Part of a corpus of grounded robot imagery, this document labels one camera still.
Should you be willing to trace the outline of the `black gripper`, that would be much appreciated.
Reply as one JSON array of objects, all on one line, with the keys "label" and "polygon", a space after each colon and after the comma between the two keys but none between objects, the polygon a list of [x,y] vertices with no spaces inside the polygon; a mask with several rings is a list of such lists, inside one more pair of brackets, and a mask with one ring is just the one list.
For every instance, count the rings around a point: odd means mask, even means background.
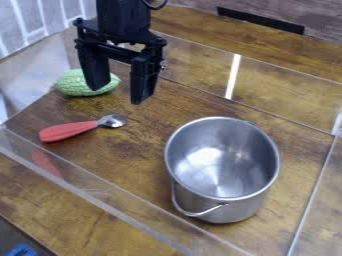
[{"label": "black gripper", "polygon": [[96,0],[96,17],[77,18],[75,48],[87,86],[92,91],[111,81],[108,58],[131,61],[131,103],[153,95],[165,40],[149,31],[151,12],[167,0]]}]

